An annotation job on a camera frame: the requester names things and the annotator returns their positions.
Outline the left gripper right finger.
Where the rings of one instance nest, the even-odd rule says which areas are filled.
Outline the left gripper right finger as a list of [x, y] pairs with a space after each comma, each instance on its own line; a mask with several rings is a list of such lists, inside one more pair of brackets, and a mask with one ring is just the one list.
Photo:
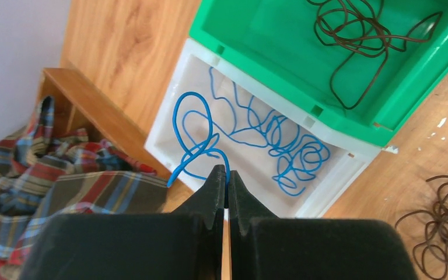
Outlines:
[[279, 218], [232, 171], [233, 279], [416, 279], [403, 241], [374, 219]]

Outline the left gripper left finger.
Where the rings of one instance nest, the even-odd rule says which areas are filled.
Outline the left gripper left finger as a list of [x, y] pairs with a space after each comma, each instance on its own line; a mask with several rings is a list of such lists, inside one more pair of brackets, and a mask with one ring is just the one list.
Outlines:
[[226, 170], [171, 213], [60, 214], [20, 279], [220, 279]]

